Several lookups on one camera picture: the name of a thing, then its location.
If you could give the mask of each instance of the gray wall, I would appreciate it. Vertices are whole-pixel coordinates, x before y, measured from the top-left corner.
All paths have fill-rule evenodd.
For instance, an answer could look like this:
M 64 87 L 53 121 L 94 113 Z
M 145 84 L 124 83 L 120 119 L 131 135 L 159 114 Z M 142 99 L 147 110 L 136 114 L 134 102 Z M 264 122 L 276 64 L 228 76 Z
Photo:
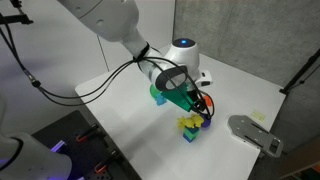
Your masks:
M 180 37 L 197 41 L 205 55 L 285 86 L 320 48 L 320 1 L 177 0 L 174 38 Z M 319 78 L 320 70 L 292 90 L 279 113 L 272 132 L 287 151 L 320 135 Z

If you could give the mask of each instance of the white table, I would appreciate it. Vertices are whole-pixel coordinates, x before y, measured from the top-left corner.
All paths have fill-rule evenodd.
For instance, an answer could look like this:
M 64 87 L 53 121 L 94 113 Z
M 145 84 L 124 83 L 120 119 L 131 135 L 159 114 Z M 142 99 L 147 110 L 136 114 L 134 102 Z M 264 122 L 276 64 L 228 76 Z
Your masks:
M 228 117 L 259 111 L 266 117 L 257 122 L 270 130 L 285 96 L 279 93 L 280 86 L 204 55 L 200 55 L 200 69 L 212 73 L 213 85 L 202 89 L 212 96 L 216 114 L 211 127 L 192 143 L 176 127 L 176 119 L 188 113 L 171 102 L 158 107 L 149 93 L 150 82 L 137 65 L 121 73 L 99 99 L 87 105 L 143 179 L 248 178 L 260 151 L 231 135 Z M 95 89 L 109 75 L 78 85 L 76 92 L 82 95 Z

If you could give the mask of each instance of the gray object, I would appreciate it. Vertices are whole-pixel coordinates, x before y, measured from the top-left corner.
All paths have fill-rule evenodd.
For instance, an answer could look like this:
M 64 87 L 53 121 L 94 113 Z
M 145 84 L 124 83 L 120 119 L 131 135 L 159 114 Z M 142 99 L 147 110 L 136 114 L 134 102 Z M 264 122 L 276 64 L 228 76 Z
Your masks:
M 228 120 L 232 134 L 254 145 L 271 157 L 280 157 L 283 142 L 248 116 L 231 116 Z

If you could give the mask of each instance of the wall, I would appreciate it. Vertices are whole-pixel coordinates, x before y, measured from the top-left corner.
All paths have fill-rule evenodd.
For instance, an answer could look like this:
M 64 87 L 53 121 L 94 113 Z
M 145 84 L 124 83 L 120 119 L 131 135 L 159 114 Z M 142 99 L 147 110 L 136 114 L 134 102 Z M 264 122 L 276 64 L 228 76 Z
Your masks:
M 146 9 L 140 10 L 139 28 L 150 37 L 158 26 L 149 27 L 146 22 L 160 22 L 166 17 L 160 23 L 162 27 L 156 30 L 157 36 L 152 39 L 155 43 L 160 42 L 155 46 L 159 48 L 169 44 L 172 39 L 174 1 L 156 2 L 150 1 L 144 6 Z M 137 5 L 140 8 L 144 3 L 138 1 Z M 29 26 L 11 25 L 14 39 L 25 66 L 41 80 L 45 88 L 66 96 L 76 95 L 76 85 L 108 71 L 97 36 L 57 1 L 23 1 L 23 10 L 35 23 Z M 3 15 L 18 13 L 9 1 L 1 0 L 0 12 Z M 126 50 L 117 43 L 113 44 L 120 49 L 110 50 L 113 44 L 101 41 L 107 62 L 110 63 L 109 68 L 117 67 L 118 62 L 112 57 L 121 57 Z M 5 133 L 33 133 L 76 109 L 90 118 L 85 107 L 62 107 L 45 99 L 30 85 L 3 40 L 0 40 L 0 61 L 0 94 L 7 101 L 2 128 Z
M 320 48 L 319 17 L 319 0 L 177 0 L 174 38 L 194 39 L 201 53 L 285 86 Z M 320 133 L 319 77 L 292 90 L 274 125 L 287 151 Z

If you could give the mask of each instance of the green lego block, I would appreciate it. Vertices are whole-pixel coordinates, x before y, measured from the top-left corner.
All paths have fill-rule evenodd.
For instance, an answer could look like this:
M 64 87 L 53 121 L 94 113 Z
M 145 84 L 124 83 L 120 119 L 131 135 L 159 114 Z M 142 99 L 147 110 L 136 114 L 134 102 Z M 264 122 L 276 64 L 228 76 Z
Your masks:
M 173 89 L 170 91 L 165 91 L 162 92 L 162 96 L 165 97 L 166 99 L 170 100 L 171 102 L 173 102 L 174 104 L 176 104 L 177 106 L 181 107 L 182 109 L 190 112 L 191 110 L 191 106 L 189 105 L 189 103 L 187 102 L 187 100 L 190 102 L 190 104 L 194 104 L 192 99 L 188 96 L 187 94 L 187 84 L 183 83 L 182 85 L 180 85 L 179 90 L 182 92 L 182 94 L 186 97 L 184 98 L 181 95 L 181 92 L 178 89 Z
M 183 134 L 185 134 L 190 140 L 197 137 L 199 132 L 200 132 L 199 128 L 197 128 L 197 130 L 195 130 L 195 133 L 190 132 L 188 128 L 184 128 L 184 130 L 183 130 Z

